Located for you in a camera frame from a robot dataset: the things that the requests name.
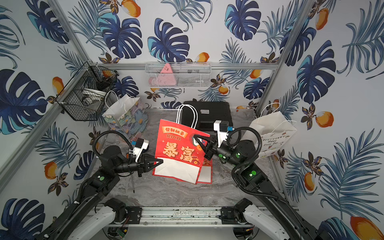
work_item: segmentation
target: wire basket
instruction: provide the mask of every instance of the wire basket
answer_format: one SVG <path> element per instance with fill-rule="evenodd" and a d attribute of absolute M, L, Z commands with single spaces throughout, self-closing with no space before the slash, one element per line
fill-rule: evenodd
<path fill-rule="evenodd" d="M 146 63 L 151 88 L 207 88 L 211 85 L 211 63 L 169 63 L 173 73 L 160 73 L 166 63 Z"/>
<path fill-rule="evenodd" d="M 66 98 L 60 102 L 56 100 L 56 102 L 75 121 L 97 121 L 104 108 L 105 95 L 113 88 L 118 74 L 105 67 L 89 66 L 88 63 L 84 63 L 80 68 L 80 70 L 84 69 L 86 71 Z"/>

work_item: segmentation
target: pink object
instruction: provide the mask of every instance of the pink object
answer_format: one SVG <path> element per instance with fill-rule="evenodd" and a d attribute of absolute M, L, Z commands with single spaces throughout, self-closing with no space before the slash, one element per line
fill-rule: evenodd
<path fill-rule="evenodd" d="M 160 74 L 157 76 L 157 82 L 156 79 L 151 79 L 149 84 L 153 85 L 176 85 L 176 79 L 173 75 L 172 67 L 169 63 L 166 63 L 163 69 L 161 70 Z"/>

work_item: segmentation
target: wallpaper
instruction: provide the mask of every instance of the wallpaper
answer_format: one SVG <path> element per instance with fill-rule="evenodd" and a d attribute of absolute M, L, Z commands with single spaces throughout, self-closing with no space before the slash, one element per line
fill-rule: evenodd
<path fill-rule="evenodd" d="M 262 57 L 276 62 L 303 5 L 299 0 L 273 4 L 256 0 L 61 3 L 90 59 L 107 63 L 259 63 Z M 228 42 L 237 42 L 245 53 L 223 56 Z"/>
<path fill-rule="evenodd" d="M 0 2 L 0 167 L 69 81 L 72 49 L 45 1 Z"/>
<path fill-rule="evenodd" d="M 94 138 L 105 130 L 102 119 L 75 122 L 59 115 L 0 195 L 0 239 L 32 240 L 74 201 L 94 159 Z"/>
<path fill-rule="evenodd" d="M 297 121 L 275 156 L 286 195 L 334 239 L 384 239 L 383 9 L 317 0 L 267 98 Z"/>
<path fill-rule="evenodd" d="M 81 65 L 46 1 L 0 2 L 0 167 Z M 33 239 L 76 197 L 103 119 L 59 114 L 0 194 L 0 239 Z"/>
<path fill-rule="evenodd" d="M 277 63 L 303 1 L 70 0 L 62 9 L 93 62 Z M 301 50 L 293 55 L 302 54 Z M 79 67 L 65 57 L 67 66 Z M 271 71 L 213 71 L 203 89 L 150 89 L 144 71 L 119 71 L 119 87 L 148 98 L 147 107 L 175 108 L 187 100 L 227 101 L 255 108 Z"/>

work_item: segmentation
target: red paper bag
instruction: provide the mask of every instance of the red paper bag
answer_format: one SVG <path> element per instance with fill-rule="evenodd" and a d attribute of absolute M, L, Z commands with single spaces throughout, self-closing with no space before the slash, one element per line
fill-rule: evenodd
<path fill-rule="evenodd" d="M 155 157 L 163 159 L 164 162 L 153 170 L 153 175 L 196 184 L 205 153 L 194 141 L 195 134 L 209 137 L 205 132 L 160 120 Z"/>

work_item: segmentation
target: black case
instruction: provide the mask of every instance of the black case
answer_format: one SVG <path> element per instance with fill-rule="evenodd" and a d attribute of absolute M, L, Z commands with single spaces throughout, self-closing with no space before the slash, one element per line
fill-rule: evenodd
<path fill-rule="evenodd" d="M 216 120 L 228 121 L 229 126 L 233 126 L 231 110 L 227 102 L 185 101 L 184 104 L 189 104 L 196 108 L 198 115 L 197 130 L 203 132 L 213 131 Z M 184 107 L 181 115 L 181 124 L 190 127 L 192 121 L 192 109 Z"/>

